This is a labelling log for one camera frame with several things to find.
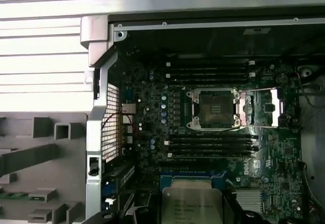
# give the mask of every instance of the perforated metal panel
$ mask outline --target perforated metal panel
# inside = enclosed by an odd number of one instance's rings
[[[107,85],[107,108],[102,128],[102,158],[110,162],[119,154],[119,88]]]

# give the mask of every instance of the black cable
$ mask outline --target black cable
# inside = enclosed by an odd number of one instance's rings
[[[310,102],[310,100],[309,100],[309,98],[308,98],[308,96],[307,96],[307,94],[306,94],[306,92],[305,92],[305,90],[304,90],[304,86],[303,86],[303,84],[302,84],[302,82],[301,82],[301,79],[300,79],[300,75],[299,75],[299,73],[297,73],[297,76],[298,76],[298,82],[299,82],[299,86],[300,86],[301,92],[303,93],[303,96],[305,97],[307,103],[308,103],[312,108],[316,108],[316,109],[323,109],[323,108],[325,108],[325,105],[322,105],[322,106],[316,106],[316,105],[313,105],[313,104]]]
[[[105,121],[104,121],[104,123],[103,123],[103,125],[102,125],[102,130],[103,130],[103,128],[105,127],[105,125],[106,125],[106,123],[109,121],[109,119],[111,119],[114,115],[117,115],[117,114],[120,114],[121,112],[115,112],[115,113],[113,113],[112,115],[110,115]]]

